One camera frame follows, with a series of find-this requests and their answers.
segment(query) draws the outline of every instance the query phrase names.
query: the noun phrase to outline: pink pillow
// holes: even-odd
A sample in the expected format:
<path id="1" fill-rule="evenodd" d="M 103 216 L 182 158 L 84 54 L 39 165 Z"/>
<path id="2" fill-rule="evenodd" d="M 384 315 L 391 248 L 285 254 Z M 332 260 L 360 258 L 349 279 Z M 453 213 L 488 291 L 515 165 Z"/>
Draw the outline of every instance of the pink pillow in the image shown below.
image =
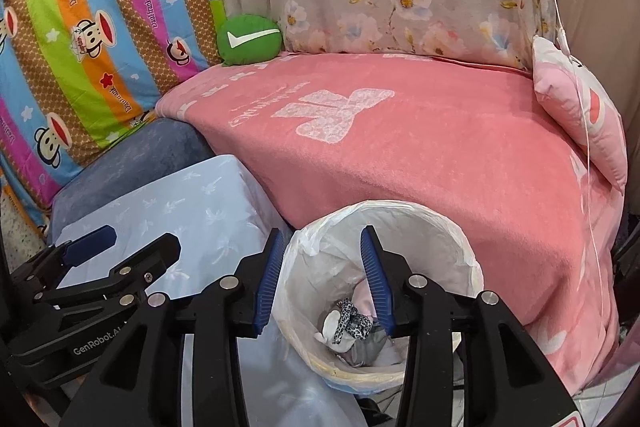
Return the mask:
<path id="1" fill-rule="evenodd" d="M 591 162 L 611 185 L 624 192 L 627 165 L 622 118 L 598 79 L 575 57 L 572 68 L 569 59 L 542 37 L 533 39 L 533 56 L 533 84 L 540 105 L 586 153 L 584 112 Z"/>

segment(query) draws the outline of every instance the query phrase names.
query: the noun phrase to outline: colorful striped pillow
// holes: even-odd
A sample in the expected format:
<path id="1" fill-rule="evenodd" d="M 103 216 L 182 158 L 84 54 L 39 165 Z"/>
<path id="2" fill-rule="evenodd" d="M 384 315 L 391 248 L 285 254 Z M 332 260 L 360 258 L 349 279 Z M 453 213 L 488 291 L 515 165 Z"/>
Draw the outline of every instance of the colorful striped pillow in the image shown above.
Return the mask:
<path id="1" fill-rule="evenodd" d="M 0 0 L 0 14 L 2 167 L 40 227 L 162 94 L 220 62 L 222 0 Z"/>

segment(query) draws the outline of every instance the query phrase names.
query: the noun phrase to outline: white checkmark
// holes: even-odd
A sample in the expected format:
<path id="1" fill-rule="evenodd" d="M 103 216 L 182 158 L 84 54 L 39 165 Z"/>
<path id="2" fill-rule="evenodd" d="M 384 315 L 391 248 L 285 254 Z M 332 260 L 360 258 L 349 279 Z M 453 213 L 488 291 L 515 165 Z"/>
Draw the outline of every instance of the white checkmark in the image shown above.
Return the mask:
<path id="1" fill-rule="evenodd" d="M 244 44 L 245 42 L 252 41 L 254 39 L 260 38 L 264 35 L 269 35 L 271 33 L 279 33 L 280 30 L 274 28 L 273 30 L 263 30 L 261 32 L 249 33 L 248 35 L 242 35 L 241 37 L 236 37 L 230 32 L 226 33 L 226 36 L 229 37 L 229 45 L 232 48 L 238 47 L 240 44 Z"/>

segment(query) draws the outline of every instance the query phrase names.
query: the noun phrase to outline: green pillow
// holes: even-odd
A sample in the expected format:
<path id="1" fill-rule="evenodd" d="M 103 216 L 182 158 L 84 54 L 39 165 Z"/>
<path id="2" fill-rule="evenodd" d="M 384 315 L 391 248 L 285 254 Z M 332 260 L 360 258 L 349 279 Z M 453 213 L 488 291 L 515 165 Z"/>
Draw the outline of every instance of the green pillow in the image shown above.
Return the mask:
<path id="1" fill-rule="evenodd" d="M 218 52 L 227 66 L 271 60 L 281 47 L 278 25 L 257 15 L 231 17 L 218 31 Z"/>

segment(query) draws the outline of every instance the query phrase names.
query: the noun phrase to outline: tiled floor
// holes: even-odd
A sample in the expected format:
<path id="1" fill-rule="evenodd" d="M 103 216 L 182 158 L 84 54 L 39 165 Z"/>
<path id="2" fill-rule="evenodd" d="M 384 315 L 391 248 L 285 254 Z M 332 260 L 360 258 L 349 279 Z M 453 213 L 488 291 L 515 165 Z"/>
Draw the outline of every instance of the tiled floor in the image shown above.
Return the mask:
<path id="1" fill-rule="evenodd" d="M 606 383 L 585 389 L 574 397 L 574 401 L 584 419 L 584 427 L 596 427 L 613 409 L 620 395 L 635 375 L 636 370 L 638 370 L 639 365 L 630 368 Z M 464 392 L 454 391 L 453 394 L 452 427 L 462 427 L 464 424 Z M 379 404 L 380 410 L 395 418 L 400 407 L 401 393 L 398 392 L 398 388 L 386 391 L 378 396 L 376 396 L 376 402 Z"/>
<path id="2" fill-rule="evenodd" d="M 585 389 L 574 397 L 574 401 L 582 413 L 584 427 L 596 427 L 609 414 L 635 375 L 636 370 L 638 370 L 638 365 L 606 383 Z"/>

